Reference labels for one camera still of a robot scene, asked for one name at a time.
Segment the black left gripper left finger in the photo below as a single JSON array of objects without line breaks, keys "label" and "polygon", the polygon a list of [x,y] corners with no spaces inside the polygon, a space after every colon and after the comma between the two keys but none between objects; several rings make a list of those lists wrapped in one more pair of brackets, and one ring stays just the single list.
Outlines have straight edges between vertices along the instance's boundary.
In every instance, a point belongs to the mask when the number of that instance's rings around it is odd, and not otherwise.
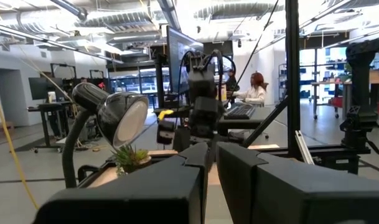
[{"label": "black left gripper left finger", "polygon": [[208,156],[199,143],[98,187],[62,190],[33,224],[204,224]]}]

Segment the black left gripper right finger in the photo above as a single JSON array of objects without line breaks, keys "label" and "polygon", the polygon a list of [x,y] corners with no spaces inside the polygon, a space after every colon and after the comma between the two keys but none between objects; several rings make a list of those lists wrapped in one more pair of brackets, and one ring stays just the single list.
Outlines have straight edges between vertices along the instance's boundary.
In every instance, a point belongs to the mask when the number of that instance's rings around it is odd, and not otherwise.
[{"label": "black left gripper right finger", "polygon": [[234,224],[379,224],[379,180],[217,144]]}]

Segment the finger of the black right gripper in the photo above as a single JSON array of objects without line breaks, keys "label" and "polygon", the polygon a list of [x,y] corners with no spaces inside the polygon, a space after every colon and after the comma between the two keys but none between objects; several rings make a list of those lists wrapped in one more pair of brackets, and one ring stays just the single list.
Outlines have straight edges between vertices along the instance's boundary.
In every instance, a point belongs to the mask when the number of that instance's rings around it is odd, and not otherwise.
[{"label": "finger of the black right gripper", "polygon": [[228,129],[222,130],[222,141],[242,144],[244,141],[244,130],[229,131]]},{"label": "finger of the black right gripper", "polygon": [[182,152],[190,146],[190,131],[186,127],[179,126],[174,132],[173,150]]}]

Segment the black keyboard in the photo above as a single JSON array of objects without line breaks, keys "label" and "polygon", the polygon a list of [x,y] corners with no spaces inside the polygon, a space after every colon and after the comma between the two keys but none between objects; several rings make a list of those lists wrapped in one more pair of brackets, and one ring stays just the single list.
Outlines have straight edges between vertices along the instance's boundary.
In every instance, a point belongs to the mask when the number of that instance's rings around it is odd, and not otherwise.
[{"label": "black keyboard", "polygon": [[241,105],[227,110],[224,114],[224,119],[250,119],[254,112],[254,106]]}]

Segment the yellow tag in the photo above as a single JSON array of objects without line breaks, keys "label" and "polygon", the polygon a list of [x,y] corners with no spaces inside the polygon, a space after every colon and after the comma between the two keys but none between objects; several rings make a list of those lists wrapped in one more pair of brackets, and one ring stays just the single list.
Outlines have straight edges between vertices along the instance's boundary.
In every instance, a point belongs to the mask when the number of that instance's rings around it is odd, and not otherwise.
[{"label": "yellow tag", "polygon": [[162,110],[159,115],[157,116],[158,120],[159,121],[162,121],[166,115],[170,115],[170,114],[173,114],[174,111],[173,110]]}]

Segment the small potted succulent plant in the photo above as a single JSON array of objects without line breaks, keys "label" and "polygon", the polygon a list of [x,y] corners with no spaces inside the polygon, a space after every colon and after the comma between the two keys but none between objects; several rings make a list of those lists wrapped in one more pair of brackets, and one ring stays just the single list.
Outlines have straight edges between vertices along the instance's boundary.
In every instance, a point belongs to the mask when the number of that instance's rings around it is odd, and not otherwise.
[{"label": "small potted succulent plant", "polygon": [[121,146],[119,149],[113,149],[112,154],[115,157],[117,176],[130,174],[152,164],[151,156],[147,150],[136,149],[130,144]]}]

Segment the person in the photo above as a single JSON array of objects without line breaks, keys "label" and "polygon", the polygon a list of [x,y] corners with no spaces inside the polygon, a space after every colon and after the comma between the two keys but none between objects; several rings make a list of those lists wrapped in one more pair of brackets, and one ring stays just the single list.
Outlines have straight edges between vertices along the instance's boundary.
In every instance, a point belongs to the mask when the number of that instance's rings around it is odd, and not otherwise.
[{"label": "person", "polygon": [[226,88],[227,88],[227,91],[230,91],[230,92],[238,91],[240,89],[240,87],[237,85],[235,71],[233,69],[230,69],[228,71],[228,80],[226,81]]},{"label": "person", "polygon": [[264,105],[268,83],[260,72],[255,72],[250,78],[251,86],[244,92],[235,91],[232,96],[239,98],[243,103]]}]

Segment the silver aluminium profile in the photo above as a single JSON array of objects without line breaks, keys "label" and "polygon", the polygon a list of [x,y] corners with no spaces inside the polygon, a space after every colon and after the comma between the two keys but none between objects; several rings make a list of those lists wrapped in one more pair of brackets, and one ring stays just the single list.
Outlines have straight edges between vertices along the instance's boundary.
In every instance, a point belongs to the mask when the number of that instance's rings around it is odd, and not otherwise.
[{"label": "silver aluminium profile", "polygon": [[295,131],[295,138],[296,138],[296,142],[297,142],[297,145],[299,147],[299,150],[301,152],[301,155],[302,155],[302,158],[303,158],[303,161],[306,163],[306,164],[312,164],[314,165],[314,161],[313,161],[313,158],[311,156],[311,153],[309,151],[309,148],[303,138],[303,135],[301,133],[300,130],[296,130]]}]

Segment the large computer monitor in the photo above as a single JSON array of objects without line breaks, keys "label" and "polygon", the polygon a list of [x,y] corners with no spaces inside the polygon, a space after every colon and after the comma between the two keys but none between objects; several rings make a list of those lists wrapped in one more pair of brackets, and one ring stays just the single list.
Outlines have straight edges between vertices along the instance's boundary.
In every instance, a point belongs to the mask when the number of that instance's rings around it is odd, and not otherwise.
[{"label": "large computer monitor", "polygon": [[170,91],[182,93],[188,90],[188,76],[185,63],[181,63],[188,51],[203,52],[204,45],[197,40],[167,26],[167,49],[170,76]]}]

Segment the black gooseneck desk lamp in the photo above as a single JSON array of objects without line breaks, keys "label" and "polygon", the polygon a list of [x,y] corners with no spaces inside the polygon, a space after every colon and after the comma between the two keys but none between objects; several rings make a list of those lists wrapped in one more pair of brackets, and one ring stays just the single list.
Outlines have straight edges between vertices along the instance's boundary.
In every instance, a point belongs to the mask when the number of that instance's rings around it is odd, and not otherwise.
[{"label": "black gooseneck desk lamp", "polygon": [[149,107],[149,100],[145,95],[133,92],[109,94],[92,83],[78,84],[72,91],[72,98],[82,109],[78,112],[62,149],[66,188],[77,186],[73,151],[89,117],[96,117],[101,135],[114,149],[119,149],[142,130]]}]

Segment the black standing desk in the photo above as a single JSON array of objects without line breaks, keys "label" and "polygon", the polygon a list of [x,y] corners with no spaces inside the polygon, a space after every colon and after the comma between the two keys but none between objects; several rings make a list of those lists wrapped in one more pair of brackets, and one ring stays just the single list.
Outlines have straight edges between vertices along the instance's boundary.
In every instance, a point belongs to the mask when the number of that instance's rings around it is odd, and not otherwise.
[{"label": "black standing desk", "polygon": [[68,114],[67,108],[71,105],[69,101],[62,101],[56,103],[41,103],[36,107],[27,107],[28,112],[39,112],[41,121],[42,121],[42,130],[44,133],[44,145],[38,145],[33,147],[34,153],[38,153],[39,149],[57,149],[58,152],[62,151],[62,147],[59,143],[51,144],[49,130],[48,130],[48,122],[46,119],[46,115],[48,112],[55,112],[57,117],[57,126],[60,131],[60,134],[65,138],[69,132],[68,127]]}]

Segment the small dark monitor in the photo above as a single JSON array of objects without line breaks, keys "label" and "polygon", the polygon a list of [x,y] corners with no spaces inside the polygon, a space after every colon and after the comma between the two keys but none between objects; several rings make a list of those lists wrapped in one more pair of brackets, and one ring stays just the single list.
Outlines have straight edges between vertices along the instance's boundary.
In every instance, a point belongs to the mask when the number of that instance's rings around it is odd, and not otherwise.
[{"label": "small dark monitor", "polygon": [[54,91],[57,99],[64,96],[63,80],[61,78],[29,78],[30,92],[33,100],[44,100],[48,97],[48,92]]}]

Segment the wooden workbench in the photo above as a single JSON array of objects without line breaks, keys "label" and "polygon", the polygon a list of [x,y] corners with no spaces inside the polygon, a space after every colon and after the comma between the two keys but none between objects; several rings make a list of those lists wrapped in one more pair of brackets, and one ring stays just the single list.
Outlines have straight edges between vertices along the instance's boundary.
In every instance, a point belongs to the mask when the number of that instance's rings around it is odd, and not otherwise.
[{"label": "wooden workbench", "polygon": [[[379,114],[379,71],[378,70],[370,70],[369,72],[369,83],[370,83],[370,104],[372,108],[375,108]],[[337,112],[338,108],[342,109],[342,115],[341,117],[345,119],[347,115],[347,111],[351,107],[351,96],[352,96],[352,89],[351,84],[352,82],[349,81],[331,81],[331,82],[312,82],[311,85],[314,89],[314,93],[317,91],[317,87],[320,85],[329,85],[333,84],[335,85],[335,93],[334,98],[338,98],[338,90],[339,86],[343,85],[343,92],[342,92],[342,99],[338,101],[338,103],[317,103],[317,97],[313,97],[313,116],[314,119],[317,119],[317,107],[318,106],[333,106],[335,108],[335,116],[336,118],[339,117],[339,114]]]}]

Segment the black table frame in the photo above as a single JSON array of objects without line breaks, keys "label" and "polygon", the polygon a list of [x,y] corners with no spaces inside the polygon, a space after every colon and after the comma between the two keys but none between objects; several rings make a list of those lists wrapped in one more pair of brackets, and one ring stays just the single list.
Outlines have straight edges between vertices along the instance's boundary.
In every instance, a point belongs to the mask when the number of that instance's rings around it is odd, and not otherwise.
[{"label": "black table frame", "polygon": [[[273,156],[302,160],[302,155],[295,138],[295,131],[300,130],[299,109],[299,22],[298,0],[286,0],[286,56],[288,63],[288,88],[285,99],[262,122],[264,130],[270,125],[283,109],[288,110],[288,146],[286,148],[257,148],[254,145],[244,147],[251,151],[264,152]],[[352,43],[346,49],[347,62],[352,68],[352,106],[347,119],[342,123],[341,130],[345,137],[339,145],[308,147],[312,158],[349,159],[350,173],[357,174],[358,161],[361,154],[371,152],[372,143],[367,134],[372,130],[371,117],[374,110],[369,104],[369,64],[379,50],[379,40],[366,40]]]}]

